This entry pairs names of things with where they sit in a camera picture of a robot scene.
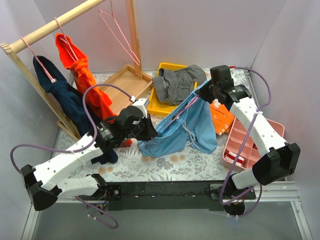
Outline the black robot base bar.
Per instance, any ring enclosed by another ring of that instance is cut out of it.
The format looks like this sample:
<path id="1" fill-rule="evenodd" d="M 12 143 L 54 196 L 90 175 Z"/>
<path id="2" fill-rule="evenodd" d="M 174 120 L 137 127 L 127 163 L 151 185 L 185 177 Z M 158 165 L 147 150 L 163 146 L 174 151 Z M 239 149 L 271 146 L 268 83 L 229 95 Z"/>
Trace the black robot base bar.
<path id="1" fill-rule="evenodd" d="M 108 211 L 190 210 L 224 211 L 219 203 L 222 180 L 106 182 L 85 201 L 107 202 Z"/>

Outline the orange tie-dye shorts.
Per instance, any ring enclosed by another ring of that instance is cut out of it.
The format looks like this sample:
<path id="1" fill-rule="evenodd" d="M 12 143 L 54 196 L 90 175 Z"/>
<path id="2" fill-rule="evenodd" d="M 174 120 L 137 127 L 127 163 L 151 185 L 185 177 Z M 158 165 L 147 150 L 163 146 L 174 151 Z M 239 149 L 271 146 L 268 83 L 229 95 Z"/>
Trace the orange tie-dye shorts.
<path id="1" fill-rule="evenodd" d="M 210 104 L 210 114 L 217 135 L 228 135 L 232 128 L 235 116 L 228 109 L 215 99 Z"/>

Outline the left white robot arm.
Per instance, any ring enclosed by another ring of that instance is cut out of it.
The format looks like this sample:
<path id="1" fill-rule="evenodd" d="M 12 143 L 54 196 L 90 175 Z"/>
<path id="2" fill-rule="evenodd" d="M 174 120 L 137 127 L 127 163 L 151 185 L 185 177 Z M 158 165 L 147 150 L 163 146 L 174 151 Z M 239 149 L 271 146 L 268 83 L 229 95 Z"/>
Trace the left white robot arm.
<path id="1" fill-rule="evenodd" d="M 25 189 L 36 211 L 51 207 L 58 199 L 89 196 L 101 200 L 106 196 L 106 183 L 99 174 L 66 179 L 69 172 L 109 153 L 128 139 L 148 141 L 158 133 L 147 113 L 145 98 L 127 106 L 114 119 L 105 119 L 96 126 L 97 137 L 91 133 L 56 157 L 36 166 L 21 168 Z"/>

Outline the light blue shorts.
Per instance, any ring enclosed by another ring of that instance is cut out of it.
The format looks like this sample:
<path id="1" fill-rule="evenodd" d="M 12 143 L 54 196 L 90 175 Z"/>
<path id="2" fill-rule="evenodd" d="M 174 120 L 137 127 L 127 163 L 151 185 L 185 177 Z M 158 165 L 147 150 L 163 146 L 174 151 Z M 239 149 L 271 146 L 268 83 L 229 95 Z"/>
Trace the light blue shorts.
<path id="1" fill-rule="evenodd" d="M 196 90 L 189 95 L 170 114 L 155 127 L 158 136 L 149 141 L 139 141 L 138 148 L 143 156 L 162 157 L 184 150 L 190 146 L 205 154 L 211 154 L 218 146 L 210 104 L 201 99 Z M 195 96 L 198 101 L 185 110 L 177 120 L 170 124 L 173 117 Z"/>

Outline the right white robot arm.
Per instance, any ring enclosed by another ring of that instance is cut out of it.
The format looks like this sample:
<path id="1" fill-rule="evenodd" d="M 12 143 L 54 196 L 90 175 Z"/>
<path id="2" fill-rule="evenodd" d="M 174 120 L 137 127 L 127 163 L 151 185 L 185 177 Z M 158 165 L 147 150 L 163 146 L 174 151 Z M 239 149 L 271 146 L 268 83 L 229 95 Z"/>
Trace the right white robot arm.
<path id="1" fill-rule="evenodd" d="M 227 195 L 237 199 L 246 188 L 258 184 L 266 186 L 292 175 L 301 153 L 296 143 L 288 143 L 280 136 L 257 107 L 252 94 L 242 84 L 235 85 L 231 69 L 220 65 L 210 69 L 211 79 L 195 92 L 208 103 L 218 100 L 246 129 L 261 158 L 249 169 L 227 174 L 222 185 Z"/>

